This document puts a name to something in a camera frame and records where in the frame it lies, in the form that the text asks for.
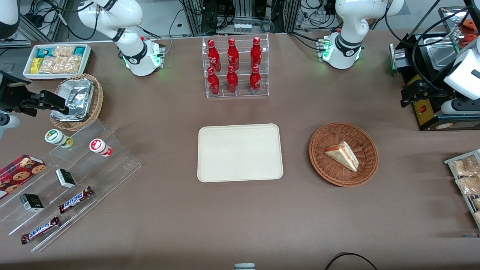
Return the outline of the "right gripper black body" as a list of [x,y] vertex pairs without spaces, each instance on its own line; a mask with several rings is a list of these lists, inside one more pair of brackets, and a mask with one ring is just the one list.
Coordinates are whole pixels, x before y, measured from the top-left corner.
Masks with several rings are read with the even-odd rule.
[[0,107],[7,112],[23,113],[35,117],[41,109],[35,93],[27,89],[29,81],[19,79],[1,71]]

